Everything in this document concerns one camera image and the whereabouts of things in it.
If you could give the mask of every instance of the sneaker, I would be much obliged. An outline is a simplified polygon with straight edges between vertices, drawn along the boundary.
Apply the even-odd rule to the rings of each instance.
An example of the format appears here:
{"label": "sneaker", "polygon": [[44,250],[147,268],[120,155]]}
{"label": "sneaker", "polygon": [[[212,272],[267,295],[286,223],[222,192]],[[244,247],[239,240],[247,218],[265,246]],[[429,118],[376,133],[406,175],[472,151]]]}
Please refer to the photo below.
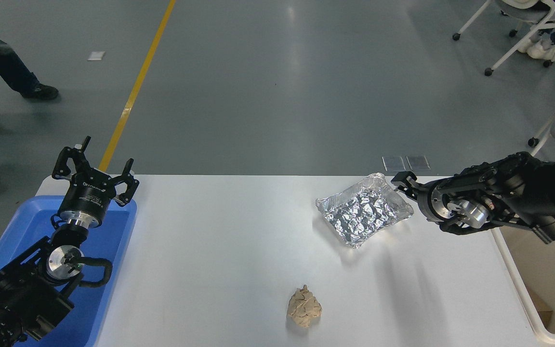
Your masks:
{"label": "sneaker", "polygon": [[21,95],[27,99],[53,100],[59,95],[59,90],[55,87],[40,83],[32,92],[21,93]]}
{"label": "sneaker", "polygon": [[530,41],[530,39],[528,39],[517,47],[517,51],[520,53],[526,53],[528,52],[528,48],[534,46],[535,43],[537,43],[537,41],[532,42]]}
{"label": "sneaker", "polygon": [[541,41],[534,44],[532,47],[528,48],[528,55],[532,59],[542,59],[544,61],[549,61],[554,57],[555,54],[555,44],[549,46],[549,49],[545,49],[541,44]]}

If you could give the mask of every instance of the black shoe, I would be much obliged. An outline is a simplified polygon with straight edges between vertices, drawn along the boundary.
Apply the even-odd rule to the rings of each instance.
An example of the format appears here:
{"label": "black shoe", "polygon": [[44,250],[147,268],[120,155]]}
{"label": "black shoe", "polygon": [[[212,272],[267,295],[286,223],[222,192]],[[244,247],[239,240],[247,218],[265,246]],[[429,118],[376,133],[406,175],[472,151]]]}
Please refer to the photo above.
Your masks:
{"label": "black shoe", "polygon": [[59,95],[59,90],[55,87],[40,83],[32,92],[21,93],[21,95],[27,99],[53,100]]}

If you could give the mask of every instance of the blue bin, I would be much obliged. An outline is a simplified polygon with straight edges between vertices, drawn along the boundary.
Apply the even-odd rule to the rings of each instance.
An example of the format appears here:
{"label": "blue bin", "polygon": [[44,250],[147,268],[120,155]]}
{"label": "blue bin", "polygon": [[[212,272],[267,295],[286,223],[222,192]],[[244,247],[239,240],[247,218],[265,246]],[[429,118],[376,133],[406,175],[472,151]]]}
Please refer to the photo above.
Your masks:
{"label": "blue bin", "polygon": [[[18,207],[0,240],[0,269],[42,237],[50,237],[53,234],[54,229],[50,218],[59,209],[63,198],[63,196],[36,196]],[[114,202],[110,204],[102,225],[90,229],[89,237],[81,245],[81,250],[86,256],[112,261],[113,274],[110,281],[100,288],[78,287],[70,295],[70,300],[75,305],[70,314],[42,340],[35,341],[29,338],[26,342],[20,343],[20,346],[88,347],[94,345],[115,288],[135,217],[136,202],[133,200],[124,207],[119,207]],[[102,272],[101,267],[86,266],[83,268],[84,280],[97,281],[102,278]]]}

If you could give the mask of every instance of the aluminum foil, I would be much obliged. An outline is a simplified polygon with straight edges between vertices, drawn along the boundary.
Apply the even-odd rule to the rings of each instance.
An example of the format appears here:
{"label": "aluminum foil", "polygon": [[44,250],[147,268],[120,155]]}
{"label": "aluminum foil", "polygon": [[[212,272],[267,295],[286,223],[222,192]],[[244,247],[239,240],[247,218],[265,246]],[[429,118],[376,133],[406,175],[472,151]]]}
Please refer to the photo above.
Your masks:
{"label": "aluminum foil", "polygon": [[316,205],[352,248],[361,247],[377,231],[414,213],[382,173],[373,173],[341,193],[317,200]]}

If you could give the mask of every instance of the chair wheel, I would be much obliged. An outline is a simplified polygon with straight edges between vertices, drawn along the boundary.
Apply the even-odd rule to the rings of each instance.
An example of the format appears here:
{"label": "chair wheel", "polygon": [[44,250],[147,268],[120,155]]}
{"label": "chair wheel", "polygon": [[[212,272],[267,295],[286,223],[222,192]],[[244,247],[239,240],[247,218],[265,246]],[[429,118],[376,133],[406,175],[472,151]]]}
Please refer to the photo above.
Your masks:
{"label": "chair wheel", "polygon": [[539,139],[538,138],[530,138],[530,140],[528,140],[528,145],[529,147],[537,147],[537,145],[539,144]]}

